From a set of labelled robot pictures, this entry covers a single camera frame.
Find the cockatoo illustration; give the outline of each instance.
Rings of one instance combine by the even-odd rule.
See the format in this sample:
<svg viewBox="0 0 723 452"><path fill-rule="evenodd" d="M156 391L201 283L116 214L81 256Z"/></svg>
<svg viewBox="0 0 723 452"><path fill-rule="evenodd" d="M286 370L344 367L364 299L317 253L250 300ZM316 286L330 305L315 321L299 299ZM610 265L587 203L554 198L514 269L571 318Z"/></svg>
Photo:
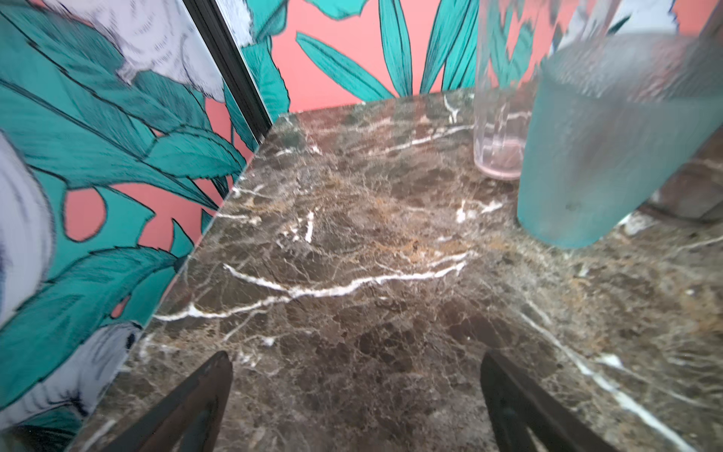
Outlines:
<svg viewBox="0 0 723 452"><path fill-rule="evenodd" d="M53 373L0 411L0 431L59 406L79 419L92 413L140 335L133 322L97 329Z"/></svg>
<svg viewBox="0 0 723 452"><path fill-rule="evenodd" d="M48 8L89 23L123 55L118 77L131 85L153 71L223 102L223 78L182 0L45 0ZM245 0L218 0L236 45L253 43Z"/></svg>
<svg viewBox="0 0 723 452"><path fill-rule="evenodd" d="M0 328L45 280L55 249L40 183L0 130Z"/></svg>

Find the glass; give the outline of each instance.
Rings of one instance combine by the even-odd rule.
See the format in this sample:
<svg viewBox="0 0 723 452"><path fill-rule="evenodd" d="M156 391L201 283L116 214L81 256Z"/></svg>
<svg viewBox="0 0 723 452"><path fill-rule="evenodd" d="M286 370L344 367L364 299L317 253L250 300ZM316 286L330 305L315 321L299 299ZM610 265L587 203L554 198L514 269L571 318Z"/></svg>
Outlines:
<svg viewBox="0 0 723 452"><path fill-rule="evenodd" d="M517 214L558 247L594 243L723 122L723 48L674 35L568 46L541 70Z"/></svg>
<svg viewBox="0 0 723 452"><path fill-rule="evenodd" d="M538 63L568 44L604 35L620 2L589 3L480 0L474 162L487 176L520 177Z"/></svg>
<svg viewBox="0 0 723 452"><path fill-rule="evenodd" d="M693 159L655 190L640 211L678 226L706 226L723 219L723 127Z"/></svg>

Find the marble table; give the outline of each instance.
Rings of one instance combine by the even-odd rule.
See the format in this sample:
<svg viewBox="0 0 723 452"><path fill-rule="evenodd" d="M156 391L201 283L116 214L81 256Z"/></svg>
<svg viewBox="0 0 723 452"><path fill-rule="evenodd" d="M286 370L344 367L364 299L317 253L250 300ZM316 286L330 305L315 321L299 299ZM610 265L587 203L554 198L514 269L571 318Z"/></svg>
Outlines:
<svg viewBox="0 0 723 452"><path fill-rule="evenodd" d="M472 160L469 90L279 119L74 449L217 350L216 450L494 451L499 349L621 451L723 448L723 226L565 251Z"/></svg>

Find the green leaf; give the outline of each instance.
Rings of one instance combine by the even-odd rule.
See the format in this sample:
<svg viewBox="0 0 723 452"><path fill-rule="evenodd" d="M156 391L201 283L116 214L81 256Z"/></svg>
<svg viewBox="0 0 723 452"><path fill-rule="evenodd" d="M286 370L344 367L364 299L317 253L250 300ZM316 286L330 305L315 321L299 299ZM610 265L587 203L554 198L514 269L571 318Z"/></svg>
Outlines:
<svg viewBox="0 0 723 452"><path fill-rule="evenodd" d="M271 58L271 38L241 48L246 65L259 88L261 99L275 122L279 115L288 113L290 100L281 73Z"/></svg>
<svg viewBox="0 0 723 452"><path fill-rule="evenodd" d="M134 247L138 243L145 224L153 217L151 209L114 189L97 188L106 205L106 220L100 231L88 240L76 242L65 234L63 219L67 187L55 176L34 171L35 178L43 186L55 218L56 251L48 279L55 278L69 265L92 251L112 247Z"/></svg>
<svg viewBox="0 0 723 452"><path fill-rule="evenodd" d="M204 104L191 90L151 71L131 86L116 75L123 56L96 30L53 12L2 6L2 14L45 58L100 99L149 127L169 132L181 125L210 129Z"/></svg>
<svg viewBox="0 0 723 452"><path fill-rule="evenodd" d="M381 101L394 97L361 66L320 40L297 33L296 42L319 69L362 101Z"/></svg>
<svg viewBox="0 0 723 452"><path fill-rule="evenodd" d="M399 96L411 95L411 47L404 11L399 0L379 0L382 50L394 89Z"/></svg>
<svg viewBox="0 0 723 452"><path fill-rule="evenodd" d="M0 103L0 124L25 163L57 174L70 189L139 182L215 208L197 187L147 165L105 136L105 130L93 129L18 85L0 80Z"/></svg>
<svg viewBox="0 0 723 452"><path fill-rule="evenodd" d="M0 330L0 408L12 403L64 362L113 308L151 273L176 257L152 248L94 252L23 303Z"/></svg>
<svg viewBox="0 0 723 452"><path fill-rule="evenodd" d="M506 88L519 82L524 76L532 57L532 41L534 30L531 22L520 27L520 34L515 44L512 59L508 58L507 41L512 23L512 9L505 13L505 26L502 27L502 15L497 2L490 3L487 16L487 38L489 40L489 60L495 71L500 88Z"/></svg>
<svg viewBox="0 0 723 452"><path fill-rule="evenodd" d="M286 28L288 0L247 0L246 5L254 18L254 40L260 42Z"/></svg>
<svg viewBox="0 0 723 452"><path fill-rule="evenodd" d="M226 176L212 177L211 182L213 183L214 188L216 188L218 194L223 199L226 199L226 195L228 195L228 181L226 180Z"/></svg>
<svg viewBox="0 0 723 452"><path fill-rule="evenodd" d="M135 286L121 315L115 319L106 317L100 326L133 322L145 328L158 309L163 294L166 293L166 289L171 285L175 277L176 270L172 266L151 273L150 276Z"/></svg>
<svg viewBox="0 0 723 452"><path fill-rule="evenodd" d="M183 228L175 220L173 223L174 240L171 245L171 254L176 257L174 264L153 272L141 281L133 289L121 315L115 319L107 317L100 326L124 322L137 323L143 328L148 325L163 294L176 276L176 269L181 267L194 248L193 241L186 235Z"/></svg>
<svg viewBox="0 0 723 452"><path fill-rule="evenodd" d="M42 444L42 450L63 451L73 441L81 426L82 421L72 408L60 406L23 421L13 430L15 430L16 437L27 435L32 438L32 441L35 441L35 444ZM31 449L27 449L27 446L11 447L7 452L28 452L29 450Z"/></svg>
<svg viewBox="0 0 723 452"><path fill-rule="evenodd" d="M144 162L166 174L191 179L234 174L246 166L231 143L214 132L192 127L156 139Z"/></svg>
<svg viewBox="0 0 723 452"><path fill-rule="evenodd" d="M512 52L512 60L510 61L509 78L511 82L519 82L522 76L530 67L530 59L532 58L532 41L534 39L534 31L532 22L525 22L520 27L520 35L515 44L515 50Z"/></svg>
<svg viewBox="0 0 723 452"><path fill-rule="evenodd" d="M305 0L334 20L359 16L368 0Z"/></svg>
<svg viewBox="0 0 723 452"><path fill-rule="evenodd" d="M236 103L236 99L231 95L231 91L228 90L226 83L223 84L223 97L226 99L226 108L228 109L228 115L231 117L231 123L234 125L236 133L239 134L241 140L246 143L246 147L252 152L256 152L259 148L259 142L256 141L254 134L251 133L249 123L246 122L246 118L239 109L239 104Z"/></svg>
<svg viewBox="0 0 723 452"><path fill-rule="evenodd" d="M0 42L0 61L22 61L0 64L0 124L27 165L60 176L70 189L139 182L215 207L197 187L143 163L151 131L71 81L4 15Z"/></svg>
<svg viewBox="0 0 723 452"><path fill-rule="evenodd" d="M213 220L212 215L210 215L205 210L201 210L201 234L206 234L206 231L208 231L208 228L211 227L212 220Z"/></svg>
<svg viewBox="0 0 723 452"><path fill-rule="evenodd" d="M6 10L33 11L28 6L8 7L0 4L0 81L32 93L91 129L102 130L104 137L127 153L142 156L148 138L153 139L151 131L147 127L140 129L122 111L99 101L91 92L69 80L7 20ZM41 129L38 124L42 123L36 121L29 126Z"/></svg>
<svg viewBox="0 0 723 452"><path fill-rule="evenodd" d="M185 257L193 251L193 241L186 235L176 220L174 222L174 243L171 245L171 254L176 257Z"/></svg>
<svg viewBox="0 0 723 452"><path fill-rule="evenodd" d="M459 35L462 22L468 14L472 14L473 4L479 0L442 0L437 8L435 23L427 45L427 59L424 61L420 94L432 89L442 65L447 60L452 45Z"/></svg>
<svg viewBox="0 0 723 452"><path fill-rule="evenodd" d="M473 1L445 62L445 71L442 76L443 91L474 86L478 17L479 2Z"/></svg>

